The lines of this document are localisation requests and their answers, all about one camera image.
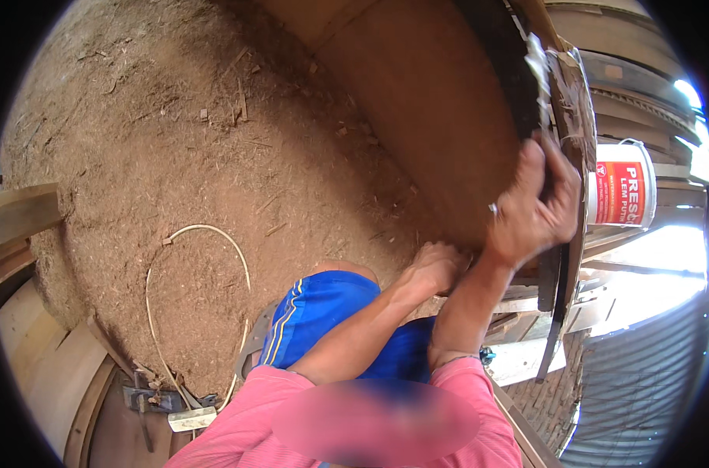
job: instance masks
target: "sandal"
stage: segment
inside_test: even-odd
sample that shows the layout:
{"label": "sandal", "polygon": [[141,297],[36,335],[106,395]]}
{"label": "sandal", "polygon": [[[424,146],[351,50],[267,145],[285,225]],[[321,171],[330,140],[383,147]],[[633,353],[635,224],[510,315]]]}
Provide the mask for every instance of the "sandal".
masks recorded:
{"label": "sandal", "polygon": [[248,335],[245,341],[245,346],[240,350],[240,355],[237,358],[237,364],[235,364],[235,373],[237,376],[243,380],[248,377],[248,373],[253,369],[253,363],[250,360],[250,356],[256,351],[263,349],[264,338],[268,332],[268,326],[271,323],[271,318],[274,316],[276,307],[281,303],[281,300],[274,301],[269,304],[261,315],[258,316],[258,320],[253,324],[253,329],[250,330],[250,335]]}

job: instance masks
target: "left hand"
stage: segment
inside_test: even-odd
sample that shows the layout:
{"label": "left hand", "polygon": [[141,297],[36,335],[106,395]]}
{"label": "left hand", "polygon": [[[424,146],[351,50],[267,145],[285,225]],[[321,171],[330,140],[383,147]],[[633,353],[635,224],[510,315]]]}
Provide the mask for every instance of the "left hand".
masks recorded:
{"label": "left hand", "polygon": [[442,242],[427,242],[408,268],[420,289],[434,296],[449,290],[469,267],[469,257]]}

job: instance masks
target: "white bucket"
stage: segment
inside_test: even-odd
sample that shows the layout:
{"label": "white bucket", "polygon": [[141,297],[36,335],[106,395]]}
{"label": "white bucket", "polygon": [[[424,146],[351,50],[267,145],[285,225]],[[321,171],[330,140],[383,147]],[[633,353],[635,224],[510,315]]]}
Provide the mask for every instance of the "white bucket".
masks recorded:
{"label": "white bucket", "polygon": [[648,228],[656,214],[656,173],[645,145],[631,138],[597,145],[588,195],[588,224]]}

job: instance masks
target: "man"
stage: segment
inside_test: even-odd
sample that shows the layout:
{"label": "man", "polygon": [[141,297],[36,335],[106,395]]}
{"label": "man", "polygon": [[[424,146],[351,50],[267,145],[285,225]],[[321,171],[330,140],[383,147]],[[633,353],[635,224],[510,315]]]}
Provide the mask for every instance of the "man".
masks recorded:
{"label": "man", "polygon": [[[545,161],[553,189],[541,201]],[[320,466],[279,442],[271,430],[275,409],[314,386],[373,377],[430,383],[479,414],[481,427],[467,445],[424,466],[521,466],[513,431],[477,358],[515,271],[573,237],[579,197],[580,175],[552,140],[535,134],[520,150],[515,183],[498,199],[486,247],[469,271],[456,248],[427,243],[380,293],[370,269],[323,262],[276,307],[254,356],[258,364],[234,400],[167,466]],[[452,287],[436,317],[398,326]]]}

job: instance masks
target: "sawdust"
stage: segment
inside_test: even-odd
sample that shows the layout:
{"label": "sawdust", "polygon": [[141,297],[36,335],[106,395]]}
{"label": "sawdust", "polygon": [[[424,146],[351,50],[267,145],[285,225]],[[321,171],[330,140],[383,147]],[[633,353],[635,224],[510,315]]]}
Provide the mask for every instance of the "sawdust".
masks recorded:
{"label": "sawdust", "polygon": [[[96,312],[130,357],[160,373],[145,312],[151,266],[166,360],[191,392],[222,398],[245,318],[317,261],[365,264],[388,285],[419,243],[438,238],[420,193],[312,63],[255,2],[69,8],[22,84],[0,155],[7,189],[60,184],[65,221],[34,236],[32,250],[65,328]],[[252,293],[218,234],[162,245],[194,223],[239,243]]]}

